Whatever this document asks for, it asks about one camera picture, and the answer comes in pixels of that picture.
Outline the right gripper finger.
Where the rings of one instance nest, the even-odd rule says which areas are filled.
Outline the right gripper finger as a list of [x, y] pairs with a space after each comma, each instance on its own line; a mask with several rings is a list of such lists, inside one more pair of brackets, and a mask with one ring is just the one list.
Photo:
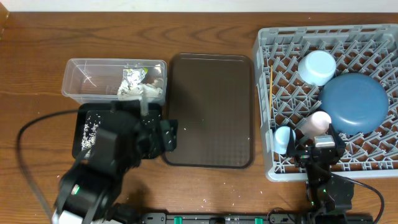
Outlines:
[[328, 134], [332, 136], [332, 138], [335, 142], [335, 147], [337, 149], [345, 149], [346, 148], [346, 143], [339, 136], [339, 133], [335, 131], [335, 129], [331, 123], [329, 124]]
[[296, 154], [296, 145], [295, 145], [295, 132], [293, 129], [289, 129], [289, 141], [287, 145], [286, 154]]

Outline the light blue cup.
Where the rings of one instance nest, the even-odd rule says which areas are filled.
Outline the light blue cup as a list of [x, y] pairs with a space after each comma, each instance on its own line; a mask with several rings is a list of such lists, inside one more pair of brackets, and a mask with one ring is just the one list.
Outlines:
[[281, 155], [286, 154], [291, 131], [292, 128], [288, 126], [281, 126], [276, 129], [273, 135], [274, 152]]

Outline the pink cup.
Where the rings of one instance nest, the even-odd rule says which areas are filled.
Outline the pink cup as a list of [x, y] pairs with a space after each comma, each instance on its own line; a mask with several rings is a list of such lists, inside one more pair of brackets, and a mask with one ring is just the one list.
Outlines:
[[317, 111], [306, 118], [304, 124], [300, 127], [302, 134], [309, 139], [324, 135], [331, 124], [331, 117], [324, 111]]

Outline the dark blue plate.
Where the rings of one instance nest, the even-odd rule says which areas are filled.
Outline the dark blue plate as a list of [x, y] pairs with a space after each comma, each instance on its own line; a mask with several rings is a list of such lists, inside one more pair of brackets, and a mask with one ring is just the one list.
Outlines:
[[334, 129], [347, 135], [376, 130], [389, 111], [386, 90], [361, 73], [347, 73], [330, 80], [318, 99], [320, 109], [331, 117]]

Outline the green snack wrapper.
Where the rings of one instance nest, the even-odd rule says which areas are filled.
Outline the green snack wrapper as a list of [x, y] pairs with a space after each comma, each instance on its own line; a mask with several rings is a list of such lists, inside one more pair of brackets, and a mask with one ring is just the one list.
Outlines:
[[147, 75], [147, 68], [125, 68], [123, 79], [118, 89], [119, 100], [130, 100], [140, 96], [146, 96], [143, 80]]

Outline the light blue rice bowl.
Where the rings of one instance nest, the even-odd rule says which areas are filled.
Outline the light blue rice bowl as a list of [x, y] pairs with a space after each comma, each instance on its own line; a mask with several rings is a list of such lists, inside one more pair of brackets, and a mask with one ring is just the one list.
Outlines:
[[325, 85], [333, 78], [335, 71], [335, 59], [322, 50], [310, 52], [298, 64], [298, 74], [309, 85]]

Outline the wooden chopstick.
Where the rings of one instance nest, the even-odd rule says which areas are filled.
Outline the wooden chopstick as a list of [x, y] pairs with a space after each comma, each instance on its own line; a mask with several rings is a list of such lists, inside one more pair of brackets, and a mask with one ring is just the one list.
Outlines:
[[270, 76], [269, 76], [269, 108], [270, 108], [270, 113], [272, 112], [272, 87], [273, 87], [273, 65], [271, 65]]

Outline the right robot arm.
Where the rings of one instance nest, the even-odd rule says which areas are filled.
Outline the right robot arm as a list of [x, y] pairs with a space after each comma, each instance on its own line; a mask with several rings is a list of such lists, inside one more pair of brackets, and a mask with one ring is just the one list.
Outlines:
[[332, 125], [325, 137], [331, 139], [331, 146], [312, 144], [299, 150], [294, 132], [289, 133], [286, 155], [294, 159], [296, 167], [306, 170], [307, 197], [312, 203], [309, 211], [294, 218], [295, 223], [348, 223], [346, 212], [352, 209], [354, 184], [332, 174], [330, 169], [342, 157], [345, 144]]

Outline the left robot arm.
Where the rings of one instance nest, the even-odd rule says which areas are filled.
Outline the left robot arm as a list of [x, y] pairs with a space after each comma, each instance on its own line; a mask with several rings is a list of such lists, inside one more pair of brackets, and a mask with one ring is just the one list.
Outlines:
[[174, 151], [177, 130], [177, 120], [164, 119], [155, 103], [147, 115], [137, 100], [81, 105], [72, 149], [75, 162], [59, 183], [52, 223], [111, 220], [124, 175], [144, 159]]

